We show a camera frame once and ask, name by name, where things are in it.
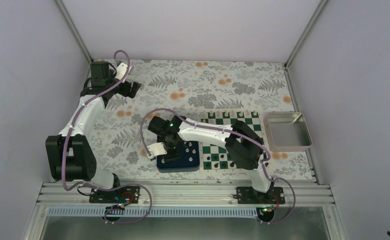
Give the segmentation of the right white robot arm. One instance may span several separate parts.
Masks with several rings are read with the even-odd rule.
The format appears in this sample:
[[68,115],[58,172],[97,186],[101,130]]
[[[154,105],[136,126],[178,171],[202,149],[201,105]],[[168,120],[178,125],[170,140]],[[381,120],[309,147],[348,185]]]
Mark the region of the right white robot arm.
[[257,202],[265,204],[272,199],[274,180],[268,176],[265,166],[271,158],[270,151],[245,122],[211,124],[175,114],[171,120],[153,117],[148,130],[161,138],[160,142],[143,144],[149,159],[162,156],[174,161],[180,158],[179,145],[183,142],[212,144],[226,149],[236,166],[247,171]]

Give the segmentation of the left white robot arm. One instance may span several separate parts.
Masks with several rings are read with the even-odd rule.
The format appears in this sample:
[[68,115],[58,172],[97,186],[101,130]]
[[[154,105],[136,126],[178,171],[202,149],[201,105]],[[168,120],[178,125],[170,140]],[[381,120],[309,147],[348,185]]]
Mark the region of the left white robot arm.
[[90,77],[84,82],[72,118],[57,135],[50,135],[45,141],[49,169],[54,180],[79,181],[83,186],[101,188],[102,196],[111,203],[122,197],[122,188],[114,184],[117,176],[97,168],[88,135],[114,95],[132,99],[136,96],[140,83],[126,81],[132,69],[132,66],[121,61],[116,66],[107,61],[90,64]]

